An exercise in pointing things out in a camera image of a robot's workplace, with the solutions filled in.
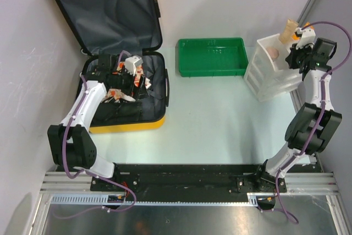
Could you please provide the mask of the floral cloth pouch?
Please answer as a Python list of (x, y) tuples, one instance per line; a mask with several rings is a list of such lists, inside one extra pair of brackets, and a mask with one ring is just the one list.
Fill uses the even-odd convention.
[[(131, 90), (133, 85), (137, 86), (141, 76), (145, 76), (142, 65), (137, 67), (135, 76), (130, 75), (124, 66), (124, 62), (120, 62), (108, 79), (109, 89), (102, 99), (102, 103), (122, 103), (122, 102), (135, 102), (141, 99), (133, 99), (131, 97)], [(151, 87), (150, 79), (146, 77), (145, 85), (148, 89)]]

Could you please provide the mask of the orange cosmetic tube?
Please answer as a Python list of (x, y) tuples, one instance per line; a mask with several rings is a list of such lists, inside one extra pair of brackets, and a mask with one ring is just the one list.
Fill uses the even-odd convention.
[[(311, 29), (311, 26), (310, 26), (310, 23), (307, 22), (304, 27), (308, 28), (308, 29)], [(292, 34), (291, 38), (294, 40), (294, 41), (299, 41), (301, 39), (303, 35), (303, 31), (302, 31), (302, 28), (296, 28), (296, 30), (294, 31), (294, 33)]]

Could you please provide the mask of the pink round cosmetic jar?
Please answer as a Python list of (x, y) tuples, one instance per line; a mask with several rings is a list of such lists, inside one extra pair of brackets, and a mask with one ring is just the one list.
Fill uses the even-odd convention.
[(276, 49), (275, 47), (272, 47), (272, 46), (267, 47), (267, 48), (266, 48), (266, 51), (267, 51), (267, 53), (269, 54), (271, 60), (273, 60), (273, 61), (277, 60), (278, 57), (279, 57), (279, 55), (280, 55), (280, 54), (279, 54), (279, 50)]

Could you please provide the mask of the beige cosmetic tube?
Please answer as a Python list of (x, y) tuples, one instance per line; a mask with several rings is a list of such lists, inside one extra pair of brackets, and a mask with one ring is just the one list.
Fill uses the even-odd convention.
[(293, 19), (287, 19), (284, 30), (279, 35), (279, 41), (286, 44), (290, 41), (291, 36), (295, 33), (298, 23)]

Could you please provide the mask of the white plastic drawer organizer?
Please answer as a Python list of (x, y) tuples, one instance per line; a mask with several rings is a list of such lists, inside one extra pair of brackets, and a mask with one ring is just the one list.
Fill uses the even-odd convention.
[[(290, 93), (302, 82), (299, 70), (289, 69), (285, 61), (294, 40), (284, 45), (278, 38), (279, 34), (275, 34), (257, 40), (255, 52), (244, 75), (244, 81), (258, 101), (266, 101), (278, 95)], [(266, 51), (270, 46), (279, 50), (280, 55), (275, 61), (271, 60)]]

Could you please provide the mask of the green plastic tray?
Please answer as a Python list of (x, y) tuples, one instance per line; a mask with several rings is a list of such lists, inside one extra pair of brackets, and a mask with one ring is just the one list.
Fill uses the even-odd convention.
[(182, 77), (244, 76), (249, 63), (241, 37), (180, 39), (177, 48)]

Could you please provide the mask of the yellow Pikachu hard-shell suitcase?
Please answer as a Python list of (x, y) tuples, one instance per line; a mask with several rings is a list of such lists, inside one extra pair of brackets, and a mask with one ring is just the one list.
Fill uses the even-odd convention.
[(77, 39), (81, 52), (88, 55), (82, 71), (129, 55), (140, 56), (151, 87), (138, 121), (93, 123), (92, 133), (116, 133), (156, 129), (164, 124), (169, 102), (169, 82), (162, 45), (160, 10), (157, 0), (55, 0)]

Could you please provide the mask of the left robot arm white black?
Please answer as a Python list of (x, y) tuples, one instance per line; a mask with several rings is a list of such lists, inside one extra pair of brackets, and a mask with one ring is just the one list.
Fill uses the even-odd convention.
[(120, 175), (114, 173), (114, 164), (97, 154), (96, 145), (89, 135), (91, 122), (99, 105), (105, 99), (127, 103), (141, 98), (146, 91), (144, 75), (141, 73), (143, 60), (129, 55), (124, 61), (117, 60), (98, 64), (91, 71), (81, 74), (82, 87), (71, 110), (59, 125), (51, 125), (47, 131), (55, 164), (62, 165), (70, 179), (76, 178), (69, 172), (75, 168), (102, 178), (102, 184), (111, 191), (122, 183)]

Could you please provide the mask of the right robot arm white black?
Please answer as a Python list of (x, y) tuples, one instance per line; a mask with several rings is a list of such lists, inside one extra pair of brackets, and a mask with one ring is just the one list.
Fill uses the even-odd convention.
[(329, 99), (331, 66), (337, 43), (318, 38), (303, 46), (293, 44), (285, 59), (290, 69), (298, 69), (307, 93), (307, 102), (299, 109), (285, 133), (285, 145), (266, 160), (254, 177), (261, 192), (278, 191), (279, 180), (302, 158), (322, 152), (342, 121)]

